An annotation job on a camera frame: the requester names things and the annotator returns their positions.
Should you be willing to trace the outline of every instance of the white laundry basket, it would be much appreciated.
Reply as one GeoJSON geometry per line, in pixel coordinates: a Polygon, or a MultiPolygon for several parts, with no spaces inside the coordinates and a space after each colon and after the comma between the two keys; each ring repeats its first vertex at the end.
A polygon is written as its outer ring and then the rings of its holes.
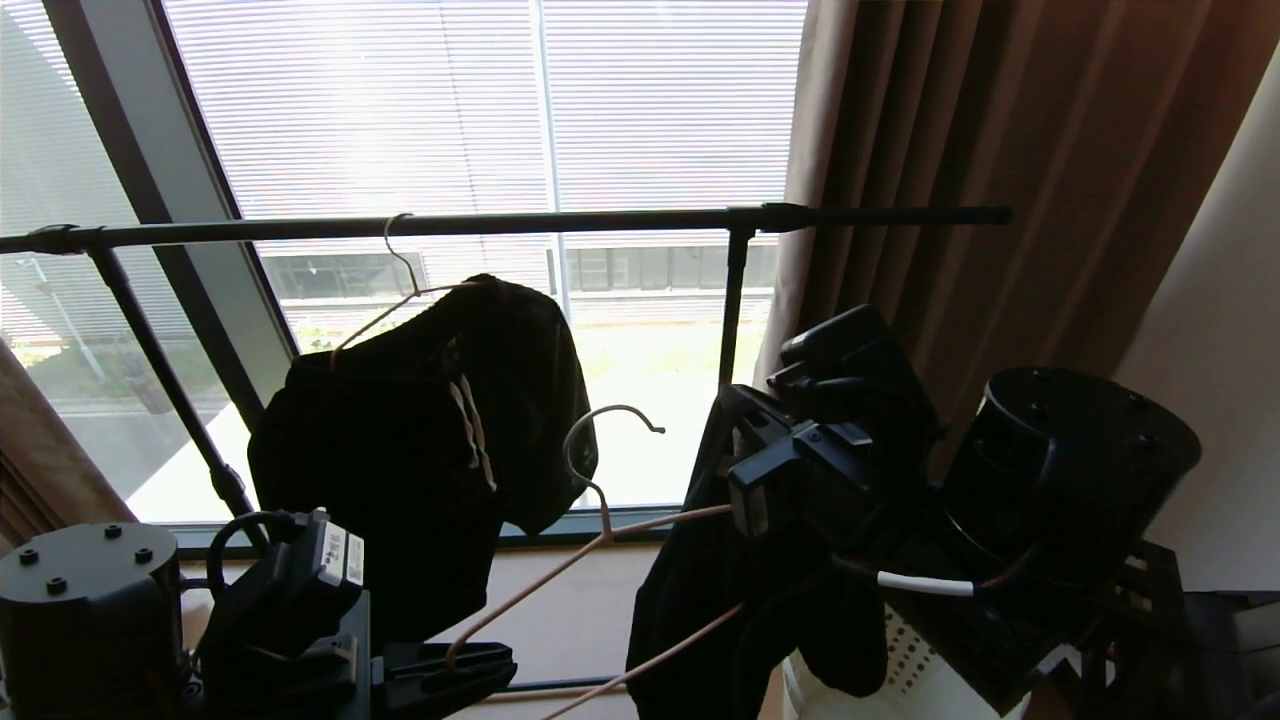
{"type": "MultiPolygon", "coordinates": [[[[876,694],[856,698],[822,684],[799,652],[782,662],[787,720],[998,720],[996,711],[947,665],[920,635],[886,609],[888,675],[876,694]]],[[[1006,719],[1021,717],[1030,702],[1023,698],[1006,719]]]]}

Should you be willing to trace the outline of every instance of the hanger hook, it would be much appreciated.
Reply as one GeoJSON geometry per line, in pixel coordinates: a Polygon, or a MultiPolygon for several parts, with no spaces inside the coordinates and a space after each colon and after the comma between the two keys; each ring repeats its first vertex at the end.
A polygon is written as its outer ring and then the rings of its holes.
{"type": "Polygon", "coordinates": [[[585,428],[586,424],[590,423],[593,418],[595,418],[596,415],[603,415],[605,413],[612,413],[614,410],[626,410],[627,413],[631,413],[636,418],[640,418],[644,421],[644,424],[649,428],[649,432],[652,433],[667,432],[667,428],[660,428],[658,425],[654,425],[653,421],[650,421],[649,418],[644,413],[641,413],[637,407],[634,407],[631,405],[605,405],[604,407],[596,407],[595,410],[591,410],[590,413],[579,418],[576,423],[570,425],[568,432],[564,433],[564,446],[563,446],[564,470],[567,470],[571,477],[581,480],[586,487],[595,491],[595,496],[600,498],[600,536],[605,538],[604,542],[613,541],[613,523],[609,519],[609,503],[604,500],[604,491],[600,489],[600,486],[591,482],[591,478],[588,478],[582,473],[579,473],[577,468],[573,466],[573,454],[571,452],[571,450],[573,447],[573,438],[577,437],[577,433],[582,432],[582,428],[585,428]]]}
{"type": "Polygon", "coordinates": [[[394,255],[396,259],[399,260],[401,263],[404,263],[404,266],[408,269],[408,282],[413,287],[413,295],[417,296],[421,295],[422,291],[421,288],[417,287],[417,273],[413,272],[413,264],[408,261],[408,258],[404,258],[399,252],[396,252],[396,249],[392,247],[392,225],[396,224],[396,220],[412,217],[413,213],[401,213],[399,215],[392,215],[390,218],[387,218],[387,224],[383,225],[383,243],[387,245],[388,252],[394,255]]]}

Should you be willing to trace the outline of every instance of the beige curtain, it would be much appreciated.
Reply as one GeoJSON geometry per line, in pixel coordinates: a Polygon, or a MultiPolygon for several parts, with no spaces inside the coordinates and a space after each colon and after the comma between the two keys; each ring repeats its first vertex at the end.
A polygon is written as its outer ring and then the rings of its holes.
{"type": "Polygon", "coordinates": [[[1016,218],[783,238],[756,379],[781,341],[864,302],[952,442],[1001,368],[1110,375],[1277,37],[1274,0],[810,0],[787,201],[1016,218]]]}
{"type": "Polygon", "coordinates": [[[134,518],[0,343],[0,555],[41,533],[110,520],[134,518]]]}

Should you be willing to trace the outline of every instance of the curtain fold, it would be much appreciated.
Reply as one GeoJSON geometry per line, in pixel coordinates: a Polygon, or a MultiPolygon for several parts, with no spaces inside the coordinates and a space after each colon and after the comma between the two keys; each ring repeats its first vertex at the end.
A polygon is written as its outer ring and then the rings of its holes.
{"type": "Polygon", "coordinates": [[[111,520],[136,519],[0,343],[0,556],[41,533],[111,520]]]}
{"type": "Polygon", "coordinates": [[[785,237],[756,380],[782,341],[864,302],[951,442],[1001,368],[1110,377],[1277,38],[1270,0],[810,0],[786,200],[1015,219],[785,237]]]}

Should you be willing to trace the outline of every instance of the wire hanger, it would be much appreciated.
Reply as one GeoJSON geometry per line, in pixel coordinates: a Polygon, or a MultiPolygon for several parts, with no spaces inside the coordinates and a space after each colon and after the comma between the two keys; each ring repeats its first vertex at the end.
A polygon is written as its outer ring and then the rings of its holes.
{"type": "MultiPolygon", "coordinates": [[[[444,664],[445,664],[447,667],[453,669],[456,666],[458,652],[462,650],[462,647],[466,644],[466,642],[468,639],[471,639],[476,633],[479,633],[486,625],[489,625],[490,623],[493,623],[494,620],[497,620],[498,618],[500,618],[503,614],[506,614],[508,610],[511,610],[512,607],[515,607],[516,605],[518,605],[521,601],[524,601],[526,597],[529,597],[530,594],[532,594],[534,592],[536,592],[539,588],[541,588],[543,585],[545,585],[547,583],[549,583],[557,575],[559,575],[564,570],[568,570],[579,560],[581,560],[581,559],[586,557],[588,555],[590,555],[591,551],[594,551],[594,550],[596,550],[599,547],[603,547],[603,546],[612,544],[613,541],[618,536],[626,536],[626,534],[639,533],[639,532],[644,532],[644,530],[648,530],[648,529],[652,529],[652,528],[658,528],[658,527],[662,527],[662,525],[669,525],[672,523],[680,523],[680,521],[685,521],[685,520],[695,520],[698,518],[709,518],[709,516],[713,516],[713,515],[723,515],[724,512],[730,511],[730,506],[728,505],[717,505],[717,506],[713,506],[713,507],[701,507],[701,509],[698,509],[698,510],[689,510],[689,511],[685,511],[685,512],[677,512],[675,515],[667,515],[666,518],[657,518],[654,520],[645,520],[644,523],[636,523],[634,525],[626,525],[626,527],[622,527],[622,528],[613,529],[613,523],[609,519],[609,506],[608,506],[608,502],[604,500],[604,491],[600,489],[600,487],[596,486],[594,482],[591,482],[590,478],[588,478],[588,477],[585,477],[585,475],[582,475],[581,473],[577,471],[577,468],[573,466],[573,456],[572,456],[571,450],[572,450],[572,446],[573,446],[573,438],[577,437],[577,433],[580,433],[582,430],[582,428],[586,427],[586,424],[593,418],[595,418],[596,415],[602,415],[604,413],[612,413],[612,411],[616,411],[616,410],[626,410],[627,413],[634,414],[636,418],[640,418],[640,420],[644,421],[644,424],[649,428],[650,432],[654,432],[654,433],[664,433],[664,432],[667,432],[666,428],[660,428],[660,427],[654,425],[649,420],[649,418],[645,416],[644,413],[641,413],[636,407],[632,407],[631,405],[608,405],[608,406],[604,406],[604,407],[598,407],[598,409],[591,410],[590,413],[582,415],[581,418],[579,418],[577,421],[573,423],[572,427],[570,427],[568,432],[564,433],[564,445],[563,445],[564,469],[568,471],[570,475],[572,475],[572,477],[582,480],[586,484],[588,488],[595,491],[595,495],[600,498],[600,534],[596,536],[595,538],[593,538],[591,542],[589,542],[585,546],[582,546],[581,550],[579,550],[577,552],[575,552],[573,555],[571,555],[568,559],[566,559],[563,562],[561,562],[559,565],[557,565],[549,573],[547,573],[545,575],[543,575],[538,580],[534,580],[529,587],[526,587],[525,589],[520,591],[518,593],[516,593],[515,596],[512,596],[509,600],[507,600],[506,602],[503,602],[498,607],[495,607],[492,611],[489,611],[488,614],[485,614],[484,618],[481,618],[481,619],[476,620],[475,623],[472,623],[466,630],[463,630],[462,634],[458,635],[458,638],[453,641],[453,643],[449,646],[449,650],[444,653],[444,664]]],[[[660,662],[666,661],[668,657],[675,656],[676,653],[678,653],[680,651],[685,650],[690,644],[698,642],[700,638],[703,638],[704,635],[707,635],[708,633],[710,633],[712,630],[714,630],[716,628],[718,628],[721,624],[723,624],[726,620],[728,620],[730,618],[732,618],[733,615],[736,615],[741,610],[742,610],[741,605],[735,606],[733,609],[728,610],[727,612],[724,612],[719,618],[717,618],[717,619],[712,620],[710,623],[708,623],[700,630],[695,632],[694,634],[689,635],[687,638],[685,638],[684,641],[676,643],[675,646],[667,648],[667,651],[664,651],[663,653],[658,655],[657,657],[652,657],[648,661],[643,662],[641,665],[637,665],[637,666],[632,667],[631,670],[628,670],[627,673],[623,673],[622,675],[618,675],[617,678],[609,680],[608,683],[605,683],[605,684],[603,684],[603,685],[600,685],[598,688],[594,688],[594,689],[591,689],[588,693],[584,693],[582,696],[580,696],[577,700],[575,700],[570,705],[566,705],[564,707],[561,707],[559,710],[557,710],[552,715],[548,715],[544,720],[552,720],[553,717],[559,717],[561,715],[568,712],[570,710],[573,710],[575,707],[585,703],[586,701],[589,701],[589,700],[591,700],[591,698],[594,698],[594,697],[596,697],[599,694],[607,693],[611,689],[621,685],[622,683],[626,683],[631,678],[635,678],[636,675],[639,675],[639,674],[649,670],[650,667],[654,667],[655,665],[659,665],[660,662]]]]}
{"type": "Polygon", "coordinates": [[[435,287],[419,287],[419,284],[417,284],[417,273],[413,272],[413,264],[408,261],[408,258],[404,258],[399,252],[396,252],[396,249],[392,247],[392,225],[396,223],[396,220],[399,220],[402,218],[410,218],[412,215],[413,215],[413,213],[401,213],[399,215],[393,215],[393,217],[388,218],[387,219],[387,224],[383,225],[383,243],[387,245],[387,251],[388,252],[390,252],[393,256],[396,256],[396,259],[399,260],[401,263],[404,263],[404,266],[408,268],[408,279],[410,279],[410,283],[413,287],[413,292],[406,295],[403,299],[401,299],[398,302],[396,302],[396,305],[392,305],[387,310],[379,313],[378,316],[375,316],[372,320],[369,320],[367,323],[365,323],[364,327],[361,327],[358,331],[356,331],[355,333],[352,333],[347,340],[344,340],[340,343],[338,343],[338,347],[334,347],[333,351],[329,352],[329,370],[337,370],[338,369],[338,354],[342,352],[348,345],[351,345],[352,342],[355,342],[356,338],[358,338],[360,336],[365,334],[366,332],[369,332],[374,327],[376,327],[378,323],[381,323],[383,320],[385,320],[392,313],[394,313],[394,311],[399,310],[401,307],[403,307],[404,305],[407,305],[415,297],[421,297],[424,295],[429,295],[429,293],[433,293],[433,292],[436,292],[436,291],[440,291],[440,290],[453,290],[453,288],[457,288],[457,287],[465,287],[465,286],[468,286],[468,284],[476,284],[474,282],[461,282],[461,283],[442,284],[442,286],[435,286],[435,287]]]}

